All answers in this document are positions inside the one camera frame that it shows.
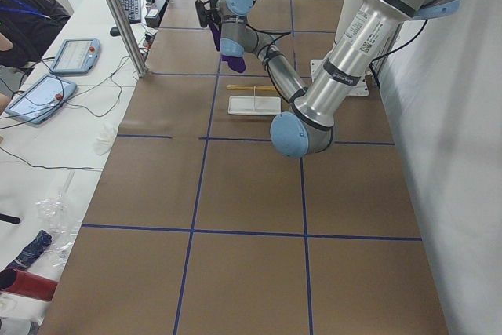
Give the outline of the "black mini computer box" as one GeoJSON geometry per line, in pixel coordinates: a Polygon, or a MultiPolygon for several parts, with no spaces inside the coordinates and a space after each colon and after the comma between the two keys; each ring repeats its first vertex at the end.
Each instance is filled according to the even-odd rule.
{"type": "Polygon", "coordinates": [[[167,4],[168,2],[166,0],[154,0],[147,7],[147,13],[144,20],[148,27],[157,28],[160,26],[167,4]]]}

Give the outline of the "purple microfiber towel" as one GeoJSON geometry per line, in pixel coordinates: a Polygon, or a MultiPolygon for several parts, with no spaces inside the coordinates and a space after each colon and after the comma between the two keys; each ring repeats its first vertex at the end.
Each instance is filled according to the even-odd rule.
{"type": "Polygon", "coordinates": [[[223,38],[220,30],[214,22],[209,22],[209,29],[213,36],[213,42],[216,50],[220,53],[221,60],[227,63],[227,66],[235,72],[243,73],[246,70],[244,61],[244,48],[239,43],[229,38],[223,38]]]}

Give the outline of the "aluminium frame post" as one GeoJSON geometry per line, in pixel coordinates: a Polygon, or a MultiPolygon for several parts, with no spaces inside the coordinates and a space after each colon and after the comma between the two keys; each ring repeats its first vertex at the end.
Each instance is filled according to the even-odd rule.
{"type": "Polygon", "coordinates": [[[118,27],[122,42],[127,50],[127,53],[129,54],[131,61],[133,62],[133,66],[135,67],[138,76],[140,78],[143,78],[147,74],[148,69],[140,52],[140,48],[136,43],[133,30],[130,27],[129,21],[126,19],[121,1],[106,0],[106,2],[115,21],[115,25],[118,27]]]}

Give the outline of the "lower blue teach pendant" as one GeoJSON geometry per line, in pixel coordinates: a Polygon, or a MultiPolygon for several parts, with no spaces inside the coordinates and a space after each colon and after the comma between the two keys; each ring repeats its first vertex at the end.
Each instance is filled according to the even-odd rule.
{"type": "Polygon", "coordinates": [[[46,74],[12,101],[5,112],[23,122],[40,124],[59,110],[76,89],[76,83],[46,74]]]}

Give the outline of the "white crumpled tissue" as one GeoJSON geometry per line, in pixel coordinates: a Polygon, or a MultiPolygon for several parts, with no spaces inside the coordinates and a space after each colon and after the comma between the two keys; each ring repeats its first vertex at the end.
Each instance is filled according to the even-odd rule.
{"type": "Polygon", "coordinates": [[[118,126],[111,123],[105,123],[102,130],[98,133],[96,141],[93,145],[94,152],[101,156],[107,154],[118,133],[118,126]]]}

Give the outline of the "black computer mouse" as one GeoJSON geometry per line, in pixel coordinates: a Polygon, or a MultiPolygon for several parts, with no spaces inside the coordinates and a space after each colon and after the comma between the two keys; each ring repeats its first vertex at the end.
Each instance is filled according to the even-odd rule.
{"type": "Polygon", "coordinates": [[[117,37],[119,36],[121,33],[120,33],[120,30],[117,28],[117,27],[112,27],[109,31],[109,34],[110,36],[112,37],[117,37]]]}

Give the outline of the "person in black jacket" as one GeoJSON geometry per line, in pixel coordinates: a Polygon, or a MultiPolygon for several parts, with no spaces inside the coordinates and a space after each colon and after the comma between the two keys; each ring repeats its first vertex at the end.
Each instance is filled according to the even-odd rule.
{"type": "Polygon", "coordinates": [[[1,0],[1,65],[42,59],[70,18],[57,0],[1,0]]]}

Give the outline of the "white towel rack base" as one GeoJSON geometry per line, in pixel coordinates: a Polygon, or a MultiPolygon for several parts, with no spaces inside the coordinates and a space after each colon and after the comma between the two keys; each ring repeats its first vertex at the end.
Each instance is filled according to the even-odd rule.
{"type": "Polygon", "coordinates": [[[274,116],[280,114],[281,99],[276,96],[230,96],[229,115],[274,116]]]}

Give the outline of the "clear crumpled plastic bag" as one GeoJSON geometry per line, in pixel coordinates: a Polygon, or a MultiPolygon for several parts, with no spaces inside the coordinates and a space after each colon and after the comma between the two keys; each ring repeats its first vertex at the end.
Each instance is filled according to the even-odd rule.
{"type": "Polygon", "coordinates": [[[71,170],[56,196],[36,203],[42,230],[51,236],[44,254],[52,266],[63,271],[82,224],[80,213],[68,194],[75,172],[71,170]]]}

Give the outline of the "long wooden rack rod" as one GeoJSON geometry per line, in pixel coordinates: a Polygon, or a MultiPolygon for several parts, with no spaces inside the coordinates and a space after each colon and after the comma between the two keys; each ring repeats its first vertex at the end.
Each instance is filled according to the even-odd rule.
{"type": "Polygon", "coordinates": [[[262,85],[226,85],[227,90],[234,91],[262,91],[262,92],[274,92],[277,90],[274,86],[262,86],[262,85]]]}

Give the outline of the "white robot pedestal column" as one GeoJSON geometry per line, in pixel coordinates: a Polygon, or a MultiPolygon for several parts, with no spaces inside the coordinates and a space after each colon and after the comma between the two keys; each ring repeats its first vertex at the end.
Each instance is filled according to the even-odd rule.
{"type": "Polygon", "coordinates": [[[390,33],[405,19],[406,14],[384,0],[345,0],[336,45],[325,59],[337,71],[332,75],[320,67],[308,96],[327,101],[340,90],[355,88],[390,33]]]}

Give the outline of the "red cylinder bottle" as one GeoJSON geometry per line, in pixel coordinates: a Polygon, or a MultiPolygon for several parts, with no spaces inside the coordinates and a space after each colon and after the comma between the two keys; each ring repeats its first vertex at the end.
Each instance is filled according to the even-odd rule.
{"type": "Polygon", "coordinates": [[[27,271],[7,268],[1,271],[1,292],[49,302],[58,282],[27,271]]]}

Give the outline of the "black computer keyboard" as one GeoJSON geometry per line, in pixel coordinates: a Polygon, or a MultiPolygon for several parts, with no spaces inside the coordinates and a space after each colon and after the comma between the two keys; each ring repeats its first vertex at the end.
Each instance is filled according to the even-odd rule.
{"type": "Polygon", "coordinates": [[[126,19],[131,24],[141,22],[141,0],[120,0],[126,19]]]}

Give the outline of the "upper blue teach pendant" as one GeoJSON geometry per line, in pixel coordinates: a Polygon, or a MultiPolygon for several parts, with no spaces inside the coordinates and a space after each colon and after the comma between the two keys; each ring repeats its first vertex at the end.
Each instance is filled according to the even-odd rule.
{"type": "Polygon", "coordinates": [[[97,38],[64,39],[50,71],[56,75],[85,75],[94,67],[99,55],[97,38]]]}

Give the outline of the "blue teach pendant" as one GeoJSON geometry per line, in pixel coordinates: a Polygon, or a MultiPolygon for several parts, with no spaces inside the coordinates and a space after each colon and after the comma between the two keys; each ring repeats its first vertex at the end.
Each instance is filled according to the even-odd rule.
{"type": "Polygon", "coordinates": [[[56,75],[85,75],[94,67],[99,55],[97,38],[64,39],[50,71],[56,75]]]}
{"type": "Polygon", "coordinates": [[[59,110],[76,89],[76,83],[46,74],[12,101],[5,112],[23,122],[40,124],[59,110]]]}

